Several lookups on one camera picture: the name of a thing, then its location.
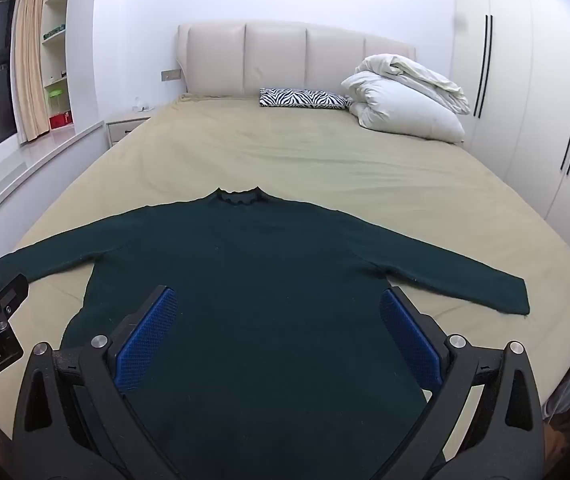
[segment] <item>sweater sleeve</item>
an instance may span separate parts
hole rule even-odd
[[[348,214],[339,215],[339,231],[351,251],[383,272],[505,314],[530,313],[522,278]]]
[[[143,227],[150,209],[103,218],[6,254],[0,258],[0,288],[18,273],[31,283],[123,246]]]

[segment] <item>upholstered headboard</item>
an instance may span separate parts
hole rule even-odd
[[[257,95],[260,88],[342,93],[341,81],[372,54],[415,59],[413,46],[342,28],[297,22],[199,22],[178,27],[176,59],[187,90]]]

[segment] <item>white duvet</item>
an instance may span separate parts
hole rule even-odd
[[[358,72],[342,85],[354,100],[350,112],[363,128],[445,142],[463,140],[456,115],[409,86],[374,72]]]
[[[398,54],[368,56],[356,67],[356,72],[374,72],[421,92],[455,114],[470,113],[470,104],[460,86],[407,57]]]

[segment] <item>beige bed sheet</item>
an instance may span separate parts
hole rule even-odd
[[[529,316],[403,285],[446,333],[478,346],[523,342],[539,396],[570,365],[570,249],[521,198],[463,149],[365,130],[345,111],[260,108],[257,99],[182,98],[85,171],[19,246],[143,205],[189,201],[214,189],[260,186],[284,199],[351,213],[524,278]],[[86,264],[33,283],[12,317],[26,354],[55,348],[82,305]],[[0,374],[0,427],[10,434],[27,355]],[[456,452],[479,388],[446,455]]]

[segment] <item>drawer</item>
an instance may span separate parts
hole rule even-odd
[[[131,133],[134,128],[137,128],[144,122],[145,119],[140,121],[127,121],[126,123],[109,124],[111,143],[113,144],[114,142],[118,142],[127,134]]]

